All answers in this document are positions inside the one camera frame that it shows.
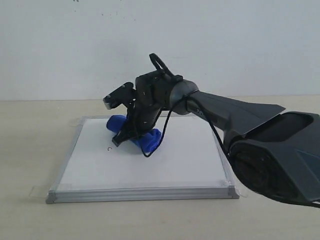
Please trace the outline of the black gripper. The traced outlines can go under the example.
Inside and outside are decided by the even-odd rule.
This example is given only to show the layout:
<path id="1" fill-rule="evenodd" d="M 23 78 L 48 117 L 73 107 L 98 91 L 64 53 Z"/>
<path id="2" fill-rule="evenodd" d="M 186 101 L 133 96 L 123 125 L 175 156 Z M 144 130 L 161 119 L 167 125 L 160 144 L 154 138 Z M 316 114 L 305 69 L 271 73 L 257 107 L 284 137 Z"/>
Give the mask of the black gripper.
<path id="1" fill-rule="evenodd" d="M 161 113 L 158 104 L 145 106 L 138 100 L 127 106 L 127 115 L 124 127 L 112 138 L 116 147 L 134 138 L 145 135 L 153 129 Z"/>

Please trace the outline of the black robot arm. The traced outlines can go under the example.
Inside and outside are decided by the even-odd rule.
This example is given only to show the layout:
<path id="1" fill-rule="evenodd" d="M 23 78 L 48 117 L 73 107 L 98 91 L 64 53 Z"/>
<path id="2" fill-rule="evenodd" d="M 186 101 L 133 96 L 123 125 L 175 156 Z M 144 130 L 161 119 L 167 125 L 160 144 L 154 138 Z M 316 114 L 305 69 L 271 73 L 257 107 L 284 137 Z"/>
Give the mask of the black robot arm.
<path id="1" fill-rule="evenodd" d="M 181 75 L 155 70 L 109 93 L 108 109 L 124 105 L 127 116 L 116 145 L 139 140 L 162 111 L 205 120 L 223 131 L 218 143 L 238 180 L 271 200 L 320 205 L 320 116 L 286 111 L 277 104 L 250 103 L 202 92 Z"/>

